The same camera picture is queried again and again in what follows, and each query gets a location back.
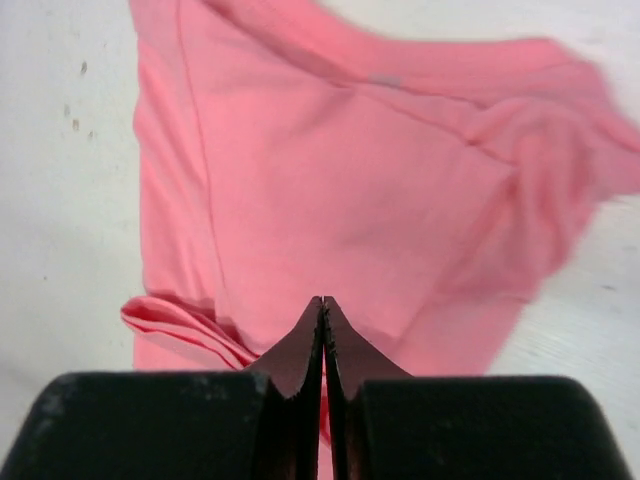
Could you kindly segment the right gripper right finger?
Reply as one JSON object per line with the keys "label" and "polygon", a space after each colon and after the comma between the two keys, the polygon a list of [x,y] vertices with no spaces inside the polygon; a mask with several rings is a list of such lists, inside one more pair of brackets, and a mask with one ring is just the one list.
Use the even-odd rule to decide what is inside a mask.
{"label": "right gripper right finger", "polygon": [[414,377],[322,301],[337,479],[627,479],[593,396],[560,376]]}

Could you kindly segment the pink t shirt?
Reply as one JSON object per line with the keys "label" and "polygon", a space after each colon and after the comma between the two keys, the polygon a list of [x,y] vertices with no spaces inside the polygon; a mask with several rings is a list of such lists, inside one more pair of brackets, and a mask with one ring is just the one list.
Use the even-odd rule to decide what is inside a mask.
{"label": "pink t shirt", "polygon": [[423,43],[309,1],[134,1],[134,364],[240,369],[329,295],[415,375],[483,373],[639,132],[545,39]]}

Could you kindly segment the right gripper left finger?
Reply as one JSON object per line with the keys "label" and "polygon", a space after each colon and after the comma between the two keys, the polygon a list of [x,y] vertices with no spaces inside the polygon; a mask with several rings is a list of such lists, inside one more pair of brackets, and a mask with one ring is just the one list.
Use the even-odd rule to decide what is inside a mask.
{"label": "right gripper left finger", "polygon": [[37,396],[5,479],[313,479],[323,305],[237,371],[74,372]]}

